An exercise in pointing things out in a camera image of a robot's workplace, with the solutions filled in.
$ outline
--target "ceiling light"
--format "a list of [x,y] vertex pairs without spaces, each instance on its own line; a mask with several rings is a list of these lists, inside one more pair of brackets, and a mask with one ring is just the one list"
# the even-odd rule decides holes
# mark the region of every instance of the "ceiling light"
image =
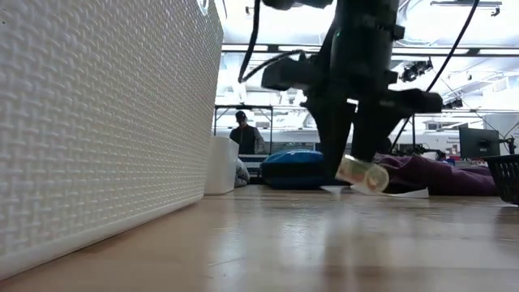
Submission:
[[[431,1],[431,6],[450,6],[450,7],[471,7],[474,3],[473,0],[456,0],[456,1]],[[501,6],[503,3],[501,1],[481,1],[478,4],[478,9],[480,8],[496,8],[497,6]]]
[[319,52],[321,47],[318,45],[280,45],[278,49],[281,52],[290,52],[295,49],[302,49],[305,52]]
[[[222,45],[221,50],[222,51],[241,51],[246,52],[249,48],[248,45]],[[255,52],[266,52],[268,50],[268,46],[266,45],[255,45],[254,51]]]
[[[423,54],[428,56],[434,55],[446,55],[450,53],[451,49],[437,49],[437,48],[393,48],[393,54]],[[456,49],[454,54],[467,54],[469,53],[469,49]]]
[[496,55],[517,55],[519,49],[481,49],[479,54],[496,54]]

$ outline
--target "clear plastic bottle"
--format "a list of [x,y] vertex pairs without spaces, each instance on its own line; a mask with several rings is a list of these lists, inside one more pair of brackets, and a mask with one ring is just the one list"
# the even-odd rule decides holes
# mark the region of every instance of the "clear plastic bottle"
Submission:
[[370,191],[383,191],[389,184],[389,174],[382,166],[360,161],[350,155],[344,155],[335,176],[337,179],[352,184],[362,184]]

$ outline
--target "wooden surface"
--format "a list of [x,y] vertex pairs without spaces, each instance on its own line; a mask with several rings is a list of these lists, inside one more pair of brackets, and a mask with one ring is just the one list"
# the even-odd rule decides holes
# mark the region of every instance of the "wooden surface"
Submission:
[[0,291],[519,291],[519,208],[247,187],[0,283]]

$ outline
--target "computer monitor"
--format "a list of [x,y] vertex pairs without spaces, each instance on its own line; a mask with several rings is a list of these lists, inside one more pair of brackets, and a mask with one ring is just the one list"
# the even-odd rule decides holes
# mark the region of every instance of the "computer monitor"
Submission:
[[500,155],[500,133],[494,130],[460,129],[461,158]]

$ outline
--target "purple cloth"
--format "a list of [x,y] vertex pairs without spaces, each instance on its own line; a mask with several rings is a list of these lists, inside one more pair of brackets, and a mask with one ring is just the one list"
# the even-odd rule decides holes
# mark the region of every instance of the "purple cloth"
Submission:
[[388,193],[429,188],[431,195],[497,195],[490,170],[486,167],[454,168],[424,157],[377,155],[374,162],[389,173]]

